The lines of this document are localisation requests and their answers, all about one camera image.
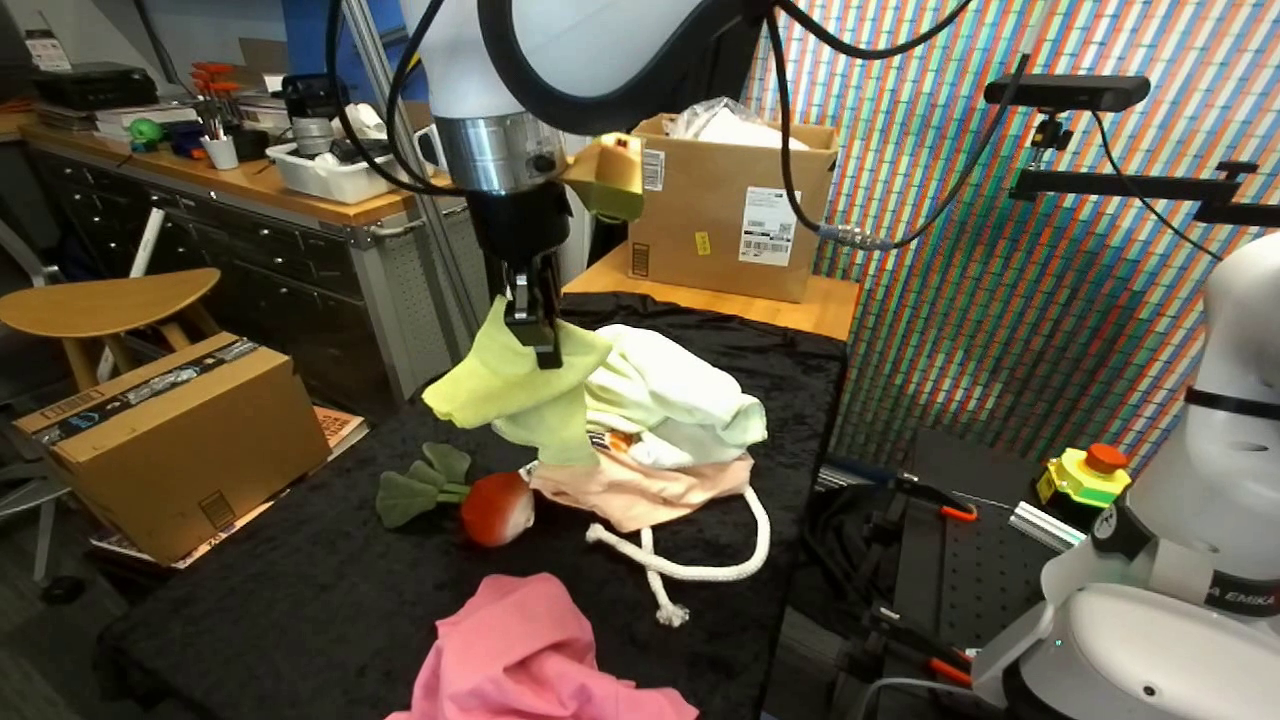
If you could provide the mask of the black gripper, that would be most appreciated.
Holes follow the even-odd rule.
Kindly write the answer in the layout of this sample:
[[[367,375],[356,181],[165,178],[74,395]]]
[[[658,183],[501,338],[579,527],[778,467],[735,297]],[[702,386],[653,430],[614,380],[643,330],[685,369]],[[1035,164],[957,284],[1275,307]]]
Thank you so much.
[[[556,330],[556,247],[569,235],[569,198],[538,183],[517,198],[469,198],[487,293],[509,297],[503,323],[520,338],[538,319],[538,365],[566,369]]]

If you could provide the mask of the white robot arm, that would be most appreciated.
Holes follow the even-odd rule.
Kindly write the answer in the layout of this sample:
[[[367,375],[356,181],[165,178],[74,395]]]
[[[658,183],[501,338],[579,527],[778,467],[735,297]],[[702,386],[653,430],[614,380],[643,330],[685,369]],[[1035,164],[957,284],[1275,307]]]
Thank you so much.
[[[556,501],[658,493],[618,484],[609,425],[590,413],[604,345],[556,318],[550,252],[566,240],[562,139],[618,132],[712,54],[712,0],[406,0],[415,13],[446,173],[501,268],[476,350],[430,389],[452,425],[492,419],[538,452]],[[479,395],[525,371],[534,395]],[[1086,543],[1042,572],[1043,602],[975,654],[992,707],[1026,679],[1056,713],[1263,720],[1280,704],[1280,235],[1208,275],[1208,345],[1182,425]]]

